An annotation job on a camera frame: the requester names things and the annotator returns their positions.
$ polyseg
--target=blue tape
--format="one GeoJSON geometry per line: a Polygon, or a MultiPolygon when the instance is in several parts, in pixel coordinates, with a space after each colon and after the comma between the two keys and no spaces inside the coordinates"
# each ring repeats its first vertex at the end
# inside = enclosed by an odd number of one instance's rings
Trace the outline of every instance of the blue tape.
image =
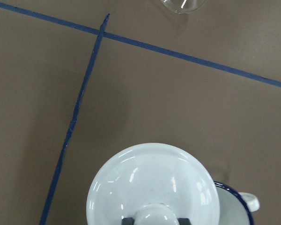
{"type": "Polygon", "coordinates": [[[63,160],[64,160],[64,157],[65,157],[66,148],[67,148],[67,145],[69,143],[69,140],[71,139],[72,133],[73,133],[75,125],[76,125],[80,104],[81,104],[81,101],[82,101],[83,94],[84,94],[84,91],[86,89],[87,83],[89,81],[89,77],[92,73],[92,70],[93,70],[93,67],[94,67],[94,64],[95,64],[95,60],[96,60],[96,57],[97,57],[97,54],[98,54],[98,51],[99,51],[99,47],[100,47],[100,44],[101,44],[101,41],[102,41],[102,38],[103,38],[103,33],[104,33],[105,28],[106,28],[108,18],[109,18],[109,14],[106,16],[106,18],[104,19],[104,22],[102,23],[102,25],[100,27],[100,30],[99,30],[98,37],[97,37],[95,45],[94,45],[92,55],[89,59],[89,65],[88,65],[88,68],[85,72],[85,76],[84,76],[84,79],[83,79],[83,82],[82,82],[82,85],[81,85],[81,89],[80,89],[80,92],[79,92],[79,95],[78,95],[78,98],[77,98],[77,101],[76,101],[76,105],[75,105],[75,108],[74,108],[74,111],[73,111],[73,117],[72,117],[72,120],[70,121],[68,130],[67,130],[67,134],[66,134],[66,138],[64,140],[64,143],[63,143],[60,155],[59,155],[59,159],[58,159],[58,162],[57,162],[57,165],[56,165],[56,168],[55,168],[54,176],[53,176],[52,181],[51,181],[51,185],[50,185],[50,189],[49,189],[49,192],[48,192],[48,195],[47,195],[47,198],[46,198],[46,202],[44,204],[44,208],[43,208],[43,212],[42,212],[42,216],[41,216],[39,225],[45,225],[45,223],[47,221],[48,214],[49,214],[50,207],[51,207],[51,203],[52,203],[54,193],[55,193],[55,190],[56,190],[56,186],[57,186],[59,176],[60,176],[60,173],[61,173],[61,168],[62,168],[63,160]]]}
{"type": "MultiPolygon", "coordinates": [[[[99,33],[99,30],[91,28],[91,27],[83,26],[83,25],[76,24],[76,23],[69,22],[69,21],[65,21],[65,20],[61,20],[61,19],[58,19],[58,18],[55,18],[55,17],[52,17],[52,16],[48,16],[48,15],[44,15],[44,14],[41,14],[41,13],[32,12],[32,11],[29,11],[29,10],[26,10],[26,9],[23,9],[23,8],[14,7],[14,6],[7,5],[7,4],[1,3],[1,2],[0,2],[0,8],[7,9],[7,10],[17,12],[17,13],[20,13],[20,14],[24,14],[24,15],[29,15],[29,16],[32,16],[32,17],[35,17],[35,18],[38,18],[38,19],[50,21],[52,23],[57,23],[57,24],[60,24],[60,25],[63,25],[63,26],[75,28],[77,30],[81,30],[81,31],[84,31],[84,32],[87,32],[87,33],[91,33],[91,34],[95,34],[95,35],[98,35],[98,33],[99,33]]],[[[215,62],[211,62],[211,61],[208,61],[208,60],[200,59],[200,58],[197,58],[197,57],[194,57],[194,56],[191,56],[191,55],[182,54],[182,53],[179,53],[179,52],[175,52],[175,51],[172,51],[172,50],[168,50],[168,49],[161,48],[161,47],[158,47],[158,46],[155,46],[155,45],[150,45],[150,44],[147,44],[147,43],[143,43],[143,42],[140,42],[140,41],[136,41],[136,40],[133,40],[133,39],[129,39],[129,38],[126,38],[126,37],[123,37],[123,36],[119,36],[119,35],[115,35],[115,34],[111,34],[111,33],[107,33],[107,32],[104,33],[104,37],[108,38],[108,39],[116,40],[116,41],[119,41],[119,42],[122,42],[122,43],[126,43],[126,44],[129,44],[129,45],[134,45],[134,46],[137,46],[137,47],[148,49],[148,50],[158,52],[158,53],[161,53],[161,54],[165,54],[165,55],[169,55],[169,56],[176,57],[176,58],[179,58],[179,59],[183,59],[183,60],[186,60],[186,61],[189,61],[189,62],[197,63],[197,64],[200,64],[200,65],[203,65],[203,66],[206,66],[206,67],[211,67],[211,68],[215,68],[215,69],[218,69],[218,70],[222,70],[222,71],[225,71],[225,72],[228,72],[228,73],[231,73],[231,74],[239,75],[239,76],[242,76],[242,77],[246,77],[246,78],[249,78],[249,79],[252,79],[252,80],[255,80],[255,81],[267,83],[267,84],[270,84],[270,85],[281,88],[281,82],[280,81],[268,79],[268,78],[265,78],[265,77],[262,77],[262,76],[259,76],[259,75],[256,75],[256,74],[245,72],[245,71],[240,70],[240,69],[235,69],[235,68],[228,67],[228,66],[225,66],[225,65],[222,65],[222,64],[219,64],[219,63],[215,63],[215,62]]]]}

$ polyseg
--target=blue rim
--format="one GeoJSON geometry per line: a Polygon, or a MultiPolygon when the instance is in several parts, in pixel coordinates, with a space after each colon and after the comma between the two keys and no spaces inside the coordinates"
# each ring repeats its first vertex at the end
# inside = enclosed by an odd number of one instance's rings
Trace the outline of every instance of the blue rim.
{"type": "Polygon", "coordinates": [[[228,186],[226,184],[223,184],[223,183],[220,183],[220,182],[217,182],[217,181],[214,181],[214,184],[215,184],[216,187],[224,189],[224,190],[230,192],[232,195],[234,195],[240,201],[240,203],[243,205],[244,209],[247,212],[250,225],[254,225],[252,214],[251,214],[251,212],[250,212],[250,210],[248,208],[247,203],[243,200],[241,195],[235,189],[233,189],[232,187],[230,187],[230,186],[228,186]]]}

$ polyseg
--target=white handle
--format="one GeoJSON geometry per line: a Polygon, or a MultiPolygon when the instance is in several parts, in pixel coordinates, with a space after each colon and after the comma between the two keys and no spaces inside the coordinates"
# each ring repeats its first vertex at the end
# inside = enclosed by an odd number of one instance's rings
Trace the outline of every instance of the white handle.
{"type": "Polygon", "coordinates": [[[258,201],[258,198],[255,195],[245,193],[245,192],[239,192],[243,200],[247,203],[247,206],[250,210],[250,212],[255,212],[259,210],[260,204],[258,201]]]}

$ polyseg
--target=clear glass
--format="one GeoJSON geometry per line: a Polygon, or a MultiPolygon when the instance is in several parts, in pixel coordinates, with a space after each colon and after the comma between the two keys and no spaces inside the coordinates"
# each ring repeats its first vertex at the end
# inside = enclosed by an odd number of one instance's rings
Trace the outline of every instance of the clear glass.
{"type": "Polygon", "coordinates": [[[190,13],[200,8],[207,0],[161,0],[161,2],[175,13],[190,13]]]}

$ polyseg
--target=blue-rimmed mug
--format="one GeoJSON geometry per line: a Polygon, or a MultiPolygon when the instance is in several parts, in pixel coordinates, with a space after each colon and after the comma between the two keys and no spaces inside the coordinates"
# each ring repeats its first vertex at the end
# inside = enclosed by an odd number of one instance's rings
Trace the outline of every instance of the blue-rimmed mug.
{"type": "Polygon", "coordinates": [[[219,225],[254,225],[252,212],[259,209],[255,195],[237,192],[230,186],[214,182],[220,200],[219,225]]]}

